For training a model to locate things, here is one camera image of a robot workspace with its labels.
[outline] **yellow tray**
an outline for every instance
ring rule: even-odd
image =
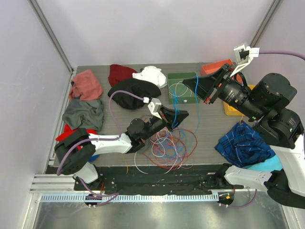
[[[255,85],[249,85],[249,87],[252,90],[255,87]],[[243,115],[238,110],[236,110],[235,108],[229,106],[225,102],[224,102],[224,112],[225,112],[226,115],[230,115],[230,116],[242,116]]]

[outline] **light blue cloth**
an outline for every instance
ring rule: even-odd
[[[266,171],[273,171],[273,170],[281,170],[283,168],[283,166],[282,166],[278,156],[275,155],[272,158],[266,159],[264,162],[260,162],[255,165],[252,165],[252,166],[245,166],[243,168],[266,172]]]

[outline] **white wall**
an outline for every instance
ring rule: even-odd
[[[261,50],[291,50],[305,54],[305,2],[284,0],[258,42]],[[298,94],[289,108],[296,111],[305,125],[305,61],[283,55],[260,55],[245,68],[249,83],[256,84],[267,73],[280,73],[287,77]],[[301,228],[305,228],[305,210],[296,209]]]
[[[68,70],[26,0],[0,7],[0,222],[17,229],[33,175],[42,173]]]
[[[250,42],[272,0],[38,0],[72,65],[208,62]]]

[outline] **blue plaid cloth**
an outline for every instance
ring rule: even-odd
[[[264,162],[275,155],[269,145],[244,121],[219,139],[215,149],[232,165],[244,167]]]

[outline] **white mount bracket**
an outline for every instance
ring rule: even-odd
[[[249,55],[241,59],[240,52],[242,51],[249,51]],[[250,46],[247,46],[246,43],[244,43],[243,45],[234,48],[234,53],[237,60],[237,66],[233,70],[230,77],[240,72],[243,68],[250,64],[254,57],[258,57],[259,48],[251,48]]]

